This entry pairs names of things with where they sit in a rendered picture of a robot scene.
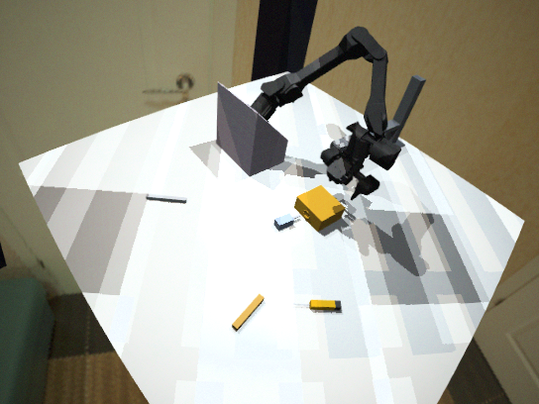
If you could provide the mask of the yellow screwdriver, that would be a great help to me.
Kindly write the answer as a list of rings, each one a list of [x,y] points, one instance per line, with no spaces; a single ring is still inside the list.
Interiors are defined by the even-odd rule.
[[[309,306],[311,310],[340,311],[342,309],[341,300],[310,300],[309,304],[293,304]]]

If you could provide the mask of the yellow flat bar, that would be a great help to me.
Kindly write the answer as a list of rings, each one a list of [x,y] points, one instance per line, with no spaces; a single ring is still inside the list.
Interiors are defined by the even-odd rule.
[[[239,316],[239,318],[233,322],[232,328],[235,331],[238,331],[242,325],[247,322],[247,320],[251,317],[251,314],[260,306],[260,304],[264,301],[265,297],[262,294],[258,294],[256,298],[250,303],[247,309]]]

